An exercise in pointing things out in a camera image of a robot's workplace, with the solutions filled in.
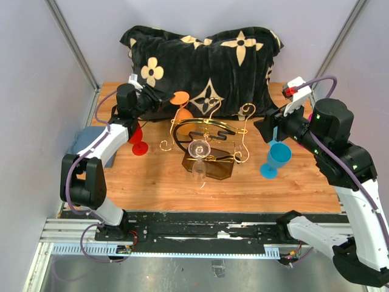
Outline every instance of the wood surface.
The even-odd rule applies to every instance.
[[[119,84],[104,83],[99,100],[116,90]],[[287,103],[281,87],[281,83],[269,85],[270,95],[278,106]],[[99,118],[109,120],[114,105],[115,96],[112,96],[100,108]],[[311,107],[305,108],[308,116]],[[244,126],[240,121],[231,124],[238,128]],[[101,124],[94,119],[92,125]],[[128,210],[340,212],[334,189],[315,166],[313,156],[290,139],[285,143],[292,149],[292,159],[280,169],[277,178],[268,180],[260,175],[269,146],[253,126],[253,120],[247,123],[246,135],[250,159],[244,164],[235,164],[231,178],[207,179],[203,188],[181,165],[182,150],[176,145],[169,152],[159,148],[160,142],[170,137],[169,128],[169,121],[148,122],[142,129],[148,153],[134,156],[132,145],[123,145],[113,167],[105,168],[108,197],[119,207]],[[230,147],[222,149],[232,151]]]

